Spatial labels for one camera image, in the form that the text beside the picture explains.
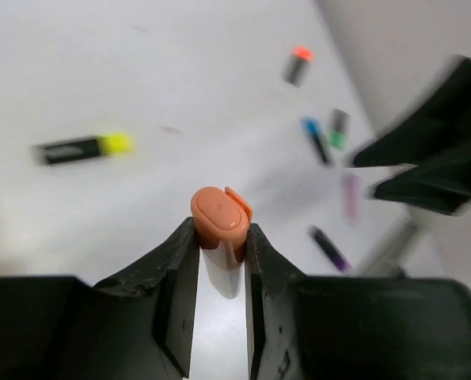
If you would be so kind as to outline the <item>green cap black highlighter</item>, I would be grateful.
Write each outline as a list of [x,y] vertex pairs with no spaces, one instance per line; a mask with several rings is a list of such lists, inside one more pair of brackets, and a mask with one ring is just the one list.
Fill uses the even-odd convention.
[[344,150],[347,136],[350,116],[343,110],[334,108],[330,120],[329,143],[338,150]]

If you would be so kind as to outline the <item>purple cap black highlighter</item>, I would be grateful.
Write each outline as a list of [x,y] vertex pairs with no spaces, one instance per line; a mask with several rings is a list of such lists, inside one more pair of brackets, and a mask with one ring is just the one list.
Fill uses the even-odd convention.
[[311,226],[309,236],[339,272],[348,272],[351,269],[344,255],[332,243],[323,230],[316,226]]

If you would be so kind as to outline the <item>pastel orange highlighter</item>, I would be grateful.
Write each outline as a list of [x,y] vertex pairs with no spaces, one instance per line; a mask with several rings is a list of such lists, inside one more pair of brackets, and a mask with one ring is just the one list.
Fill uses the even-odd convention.
[[201,188],[190,206],[211,285],[224,298],[233,299],[241,286],[253,210],[229,187]]

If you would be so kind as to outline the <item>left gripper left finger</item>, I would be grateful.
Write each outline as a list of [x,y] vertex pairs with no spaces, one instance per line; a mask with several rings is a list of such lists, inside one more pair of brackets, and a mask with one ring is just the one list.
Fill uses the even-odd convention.
[[185,219],[90,286],[0,276],[0,379],[182,379],[192,353],[199,242]]

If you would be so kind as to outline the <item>blue cap black highlighter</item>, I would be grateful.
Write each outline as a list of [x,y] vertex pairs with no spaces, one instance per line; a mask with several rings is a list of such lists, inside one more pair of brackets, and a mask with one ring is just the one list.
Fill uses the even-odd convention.
[[312,117],[306,117],[302,119],[302,126],[321,163],[327,167],[332,166],[332,159],[323,143],[319,122]]

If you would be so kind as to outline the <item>yellow cap black highlighter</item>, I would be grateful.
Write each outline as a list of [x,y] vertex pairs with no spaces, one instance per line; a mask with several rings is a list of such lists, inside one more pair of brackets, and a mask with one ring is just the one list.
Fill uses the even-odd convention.
[[36,145],[36,160],[43,165],[61,165],[132,152],[134,143],[124,133],[94,135]]

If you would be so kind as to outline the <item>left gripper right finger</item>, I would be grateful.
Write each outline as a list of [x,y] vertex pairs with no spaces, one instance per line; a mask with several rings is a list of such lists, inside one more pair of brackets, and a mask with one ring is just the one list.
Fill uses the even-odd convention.
[[451,279],[311,276],[249,228],[251,379],[471,379],[471,291]]

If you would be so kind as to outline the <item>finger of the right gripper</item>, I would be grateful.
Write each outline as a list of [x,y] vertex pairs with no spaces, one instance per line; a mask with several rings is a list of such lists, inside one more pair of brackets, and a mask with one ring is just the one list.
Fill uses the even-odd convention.
[[471,201],[471,151],[435,156],[375,185],[372,197],[454,215]]
[[389,131],[352,156],[354,167],[417,165],[471,140],[471,58],[460,56],[437,86]]

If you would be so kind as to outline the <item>orange cap black highlighter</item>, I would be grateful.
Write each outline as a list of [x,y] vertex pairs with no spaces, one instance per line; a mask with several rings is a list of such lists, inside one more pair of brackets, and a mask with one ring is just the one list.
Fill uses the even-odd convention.
[[313,58],[313,53],[308,48],[303,46],[295,47],[283,72],[285,82],[299,87],[305,72],[313,62]]

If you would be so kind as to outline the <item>pastel purple highlighter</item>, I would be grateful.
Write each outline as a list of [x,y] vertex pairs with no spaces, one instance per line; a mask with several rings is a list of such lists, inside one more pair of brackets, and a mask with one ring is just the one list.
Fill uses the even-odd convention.
[[350,222],[355,222],[359,217],[360,209],[359,178],[353,173],[345,173],[342,177],[342,185],[345,214]]

